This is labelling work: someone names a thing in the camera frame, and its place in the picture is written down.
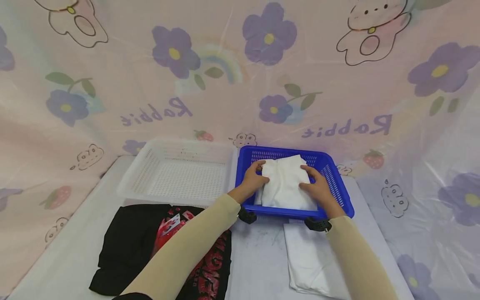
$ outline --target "beige arm sleeve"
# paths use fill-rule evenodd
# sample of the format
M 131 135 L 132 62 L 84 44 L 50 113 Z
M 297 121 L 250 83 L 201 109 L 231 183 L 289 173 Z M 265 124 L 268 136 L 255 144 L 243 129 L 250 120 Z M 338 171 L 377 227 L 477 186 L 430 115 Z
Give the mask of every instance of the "beige arm sleeve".
M 122 292 L 143 293 L 153 300 L 175 300 L 188 275 L 218 237 L 237 220 L 240 204 L 227 194 L 188 221 Z
M 353 221 L 341 216 L 330 223 L 326 236 L 352 300 L 398 300 L 384 267 Z

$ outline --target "folded clothing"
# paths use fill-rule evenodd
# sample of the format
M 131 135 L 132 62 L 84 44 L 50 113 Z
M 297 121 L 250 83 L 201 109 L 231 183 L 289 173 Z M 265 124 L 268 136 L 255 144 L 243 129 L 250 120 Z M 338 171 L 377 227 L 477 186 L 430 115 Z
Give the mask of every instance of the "folded clothing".
M 340 266 L 324 232 L 303 223 L 283 225 L 290 287 L 300 293 L 350 300 Z
M 306 165 L 300 155 L 267 159 L 262 176 L 270 182 L 257 192 L 255 204 L 299 210 L 317 210 L 310 196 L 299 188 L 299 183 L 310 183 L 308 174 L 300 166 Z
M 169 204 L 121 207 L 105 233 L 98 259 L 99 269 L 92 279 L 90 290 L 105 296 L 119 295 L 150 258 L 186 222 L 202 211 L 198 207 Z M 227 230 L 192 270 L 177 299 L 208 297 L 223 300 L 230 274 L 230 256 L 231 232 Z

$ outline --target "white plastic basket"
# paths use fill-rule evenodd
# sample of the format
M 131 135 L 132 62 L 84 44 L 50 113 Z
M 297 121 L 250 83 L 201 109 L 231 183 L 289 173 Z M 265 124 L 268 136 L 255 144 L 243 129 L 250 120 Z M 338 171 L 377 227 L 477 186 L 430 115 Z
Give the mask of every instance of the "white plastic basket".
M 236 161 L 237 149 L 233 145 L 154 139 L 147 142 L 130 165 L 117 194 L 159 203 L 208 207 L 228 192 Z

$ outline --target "hand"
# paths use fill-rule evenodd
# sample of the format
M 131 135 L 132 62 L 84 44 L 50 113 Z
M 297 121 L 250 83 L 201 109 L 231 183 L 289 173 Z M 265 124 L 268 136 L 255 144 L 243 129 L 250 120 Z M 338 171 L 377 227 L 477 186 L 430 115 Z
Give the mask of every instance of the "hand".
M 300 183 L 299 187 L 306 191 L 318 205 L 325 210 L 329 219 L 344 216 L 345 212 L 330 192 L 328 182 L 315 168 L 300 166 L 308 175 L 315 179 L 315 183 Z
M 264 160 L 254 162 L 245 172 L 242 183 L 235 189 L 228 192 L 229 196 L 242 204 L 250 198 L 259 188 L 270 181 L 269 178 L 258 175 L 256 172 L 262 170 Z

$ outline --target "table surface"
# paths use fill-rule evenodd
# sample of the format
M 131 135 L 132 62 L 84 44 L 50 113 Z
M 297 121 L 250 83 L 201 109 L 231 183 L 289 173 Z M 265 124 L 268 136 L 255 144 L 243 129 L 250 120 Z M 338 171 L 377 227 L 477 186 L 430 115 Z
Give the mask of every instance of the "table surface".
M 116 188 L 134 157 L 122 156 L 37 260 L 9 300 L 108 300 L 88 289 L 97 270 L 103 236 L 125 198 Z M 345 179 L 347 189 L 353 187 Z M 352 198 L 354 221 L 384 264 L 400 299 L 413 300 L 395 260 L 365 201 Z M 252 225 L 238 221 L 232 228 L 232 266 L 227 299 L 331 300 L 289 288 L 283 219 L 262 219 Z

